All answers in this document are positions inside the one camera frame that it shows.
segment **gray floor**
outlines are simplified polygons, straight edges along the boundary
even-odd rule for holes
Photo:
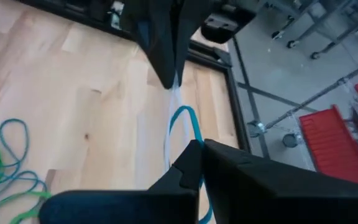
[[[285,47],[287,42],[297,38],[312,25],[312,20],[306,15],[288,29],[282,39],[272,40],[271,33],[283,25],[285,18],[285,15],[275,10],[266,9],[237,34],[248,80],[244,80],[241,75],[233,42],[229,43],[234,74],[239,86],[242,87],[238,88],[238,92],[246,122],[254,119],[259,119],[265,124],[271,122],[296,103],[301,103],[358,68],[358,36],[348,37],[319,60],[311,60],[310,54],[321,50],[329,40],[314,33],[295,49],[288,49]],[[347,28],[347,22],[338,15],[331,18],[325,26],[334,34],[340,34]],[[351,81],[358,83],[358,76]],[[249,96],[250,91],[246,88],[256,91]],[[257,113],[251,110],[253,100]],[[349,100],[343,87],[322,96],[305,110],[297,112],[295,117],[309,114],[314,110],[328,109],[333,104],[339,107],[344,118],[349,117]],[[252,138],[252,153],[313,170],[305,145],[290,149],[281,143],[282,137],[296,127],[296,119],[287,118],[261,138]]]

